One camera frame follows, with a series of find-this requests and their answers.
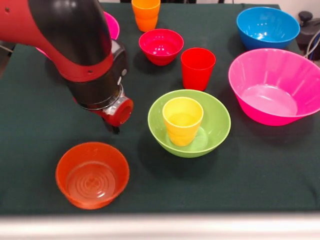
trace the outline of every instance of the bowl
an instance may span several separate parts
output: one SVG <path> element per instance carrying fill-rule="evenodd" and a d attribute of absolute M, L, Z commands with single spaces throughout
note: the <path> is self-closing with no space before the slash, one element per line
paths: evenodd
<path fill-rule="evenodd" d="M 192 98 L 203 108 L 201 126 L 195 139 L 187 146 L 176 146 L 170 141 L 162 116 L 164 105 L 178 97 Z M 214 96 L 203 91 L 181 89 L 162 95 L 152 104 L 148 113 L 148 126 L 155 140 L 165 150 L 178 157 L 196 158 L 210 153 L 227 138 L 231 119 L 226 107 Z"/>
<path fill-rule="evenodd" d="M 109 33 L 110 33 L 110 37 L 114 40 L 117 40 L 120 34 L 120 26 L 118 21 L 109 13 L 104 12 L 104 17 L 106 20 L 106 23 L 108 25 L 109 28 Z M 37 48 L 36 49 L 42 53 L 43 55 L 45 55 L 48 59 L 50 59 L 50 57 L 48 57 L 48 55 L 42 51 L 41 49 Z"/>
<path fill-rule="evenodd" d="M 158 28 L 145 32 L 139 39 L 139 46 L 150 62 L 165 66 L 182 50 L 184 39 L 175 31 Z"/>
<path fill-rule="evenodd" d="M 297 20 L 271 7 L 252 7 L 236 18 L 240 38 L 248 50 L 284 49 L 300 32 Z"/>
<path fill-rule="evenodd" d="M 56 183 L 76 207 L 92 210 L 111 203 L 127 186 L 129 165 L 111 145 L 86 142 L 72 147 L 60 159 Z"/>
<path fill-rule="evenodd" d="M 296 53 L 251 50 L 228 75 L 242 110 L 258 123 L 282 126 L 320 110 L 320 68 Z"/>

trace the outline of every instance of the red cup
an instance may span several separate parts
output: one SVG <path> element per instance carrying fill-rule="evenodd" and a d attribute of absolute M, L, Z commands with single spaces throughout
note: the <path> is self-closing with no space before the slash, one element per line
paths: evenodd
<path fill-rule="evenodd" d="M 184 88 L 204 91 L 215 64 L 216 56 L 208 49 L 193 47 L 184 51 L 181 55 Z"/>

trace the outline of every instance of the cup rim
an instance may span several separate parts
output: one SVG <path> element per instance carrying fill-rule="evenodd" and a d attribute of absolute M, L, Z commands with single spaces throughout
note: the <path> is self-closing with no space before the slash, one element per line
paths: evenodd
<path fill-rule="evenodd" d="M 188 64 L 186 64 L 186 63 L 183 61 L 183 56 L 184 56 L 184 54 L 185 54 L 186 52 L 191 51 L 191 50 L 205 50 L 206 52 L 210 53 L 210 54 L 213 56 L 213 58 L 214 58 L 213 63 L 212 63 L 209 67 L 205 67 L 205 68 L 194 68 L 194 67 L 188 66 Z M 190 69 L 192 69 L 192 70 L 198 70 L 198 71 L 199 71 L 199 70 L 200 70 L 200 71 L 201 71 L 201 70 L 207 70 L 207 69 L 212 68 L 213 66 L 215 66 L 216 61 L 217 61 L 216 55 L 215 55 L 212 51 L 210 51 L 209 49 L 206 49 L 206 48 L 204 48 L 204 47 L 191 47 L 191 48 L 188 48 L 187 50 L 185 50 L 185 51 L 181 54 L 180 59 L 181 59 L 181 63 L 182 63 L 184 66 L 186 66 L 187 68 L 190 68 Z"/>
<path fill-rule="evenodd" d="M 135 8 L 137 8 L 137 9 L 142 9 L 142 10 L 150 10 L 150 9 L 155 9 L 155 8 L 157 8 L 160 4 L 161 4 L 161 0 L 158 0 L 158 3 L 157 3 L 157 5 L 155 5 L 155 6 L 153 6 L 153 7 L 140 7 L 140 6 L 137 6 L 136 4 L 135 4 L 135 0 L 132 0 L 131 1 L 131 4 L 135 7 Z"/>
<path fill-rule="evenodd" d="M 179 126 L 179 125 L 175 125 L 173 124 L 171 121 L 169 121 L 169 119 L 166 118 L 166 115 L 165 115 L 165 108 L 167 106 L 168 103 L 176 100 L 176 99 L 188 99 L 188 100 L 192 100 L 193 102 L 195 102 L 198 106 L 200 106 L 200 109 L 201 109 L 201 117 L 198 121 L 196 121 L 194 124 L 192 125 L 188 125 L 188 126 Z M 177 97 L 174 97 L 174 98 L 171 98 L 169 101 L 167 101 L 163 108 L 162 108 L 162 116 L 163 118 L 171 125 L 171 126 L 174 126 L 176 128 L 180 128 L 180 129 L 186 129 L 186 128 L 192 128 L 196 125 L 198 125 L 199 123 L 201 123 L 202 119 L 204 118 L 204 108 L 202 107 L 202 105 L 195 99 L 193 99 L 192 97 L 187 97 L 187 96 L 177 96 Z"/>

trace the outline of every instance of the green bowl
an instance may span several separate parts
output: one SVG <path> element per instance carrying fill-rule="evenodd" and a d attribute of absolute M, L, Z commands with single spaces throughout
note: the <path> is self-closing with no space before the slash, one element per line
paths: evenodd
<path fill-rule="evenodd" d="M 198 101 L 204 115 L 195 139 L 187 146 L 174 145 L 167 134 L 162 109 L 167 101 L 177 97 L 189 97 Z M 196 158 L 210 153 L 228 136 L 231 119 L 226 107 L 214 96 L 203 91 L 182 89 L 159 97 L 148 113 L 149 129 L 157 142 L 168 152 L 182 158 Z"/>

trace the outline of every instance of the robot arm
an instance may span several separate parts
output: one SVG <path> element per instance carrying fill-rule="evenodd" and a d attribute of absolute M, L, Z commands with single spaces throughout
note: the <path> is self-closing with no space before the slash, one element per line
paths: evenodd
<path fill-rule="evenodd" d="M 0 40 L 43 50 L 83 108 L 118 127 L 132 100 L 120 84 L 124 47 L 111 40 L 98 0 L 1 0 Z"/>

